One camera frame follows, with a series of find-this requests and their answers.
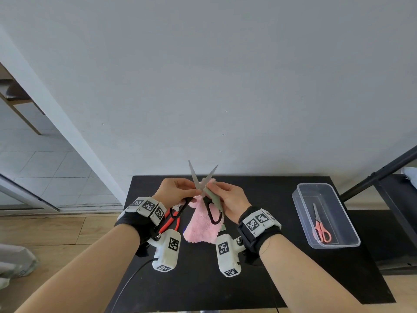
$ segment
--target chair leg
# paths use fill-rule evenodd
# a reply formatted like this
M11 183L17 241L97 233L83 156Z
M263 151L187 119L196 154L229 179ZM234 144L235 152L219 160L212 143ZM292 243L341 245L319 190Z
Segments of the chair leg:
M33 131L35 132L35 133L37 133L38 135L41 135L41 133L37 130L37 129L35 129L35 127L32 125L32 124L30 124L30 122L23 116L23 114L22 113L20 113L13 105L10 105L9 103L8 103L8 105L10 106L10 108L26 123L26 124L28 124L28 126L31 128L31 129L33 129Z
M45 113L40 109L40 107L34 102L34 100L32 100L33 104L38 108L38 110L45 115Z

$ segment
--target pink fluffy towel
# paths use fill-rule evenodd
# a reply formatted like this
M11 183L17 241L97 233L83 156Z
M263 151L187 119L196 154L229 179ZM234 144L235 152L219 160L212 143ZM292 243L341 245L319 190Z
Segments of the pink fluffy towel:
M215 244L217 234L223 226L224 215L222 216L220 223L216 225L212 224L208 217L203 197L199 195L195 196L195 198L197 199L197 202L189 204L189 206L195 208L195 211L190 223L184 231L184 238L190 243L209 242ZM218 208L213 203L209 205L209 208L213 219L218 220L220 215Z

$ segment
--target hand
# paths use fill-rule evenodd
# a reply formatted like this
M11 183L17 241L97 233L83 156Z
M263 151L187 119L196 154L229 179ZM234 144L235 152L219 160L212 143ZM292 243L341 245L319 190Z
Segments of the hand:
M241 187L225 182L209 182L207 188L221 197L224 213L236 224L239 223L240 216L251 206Z
M165 178L158 191L152 197L162 202L169 209L181 203L182 199L201 194L201 190L195 189L194 182L185 178Z

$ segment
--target chair seat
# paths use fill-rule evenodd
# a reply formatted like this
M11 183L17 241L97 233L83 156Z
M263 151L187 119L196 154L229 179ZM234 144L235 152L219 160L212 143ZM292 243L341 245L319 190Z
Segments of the chair seat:
M0 93L8 101L30 100L26 91L13 79L0 80Z

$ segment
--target person's left hand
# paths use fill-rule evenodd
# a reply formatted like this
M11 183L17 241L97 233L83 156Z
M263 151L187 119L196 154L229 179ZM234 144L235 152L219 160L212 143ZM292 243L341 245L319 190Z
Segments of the person's left hand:
M181 204L184 198L194 197L201 194L201 190L195 189L194 182L185 178L165 178L158 191L152 197L162 202L169 209L174 205Z

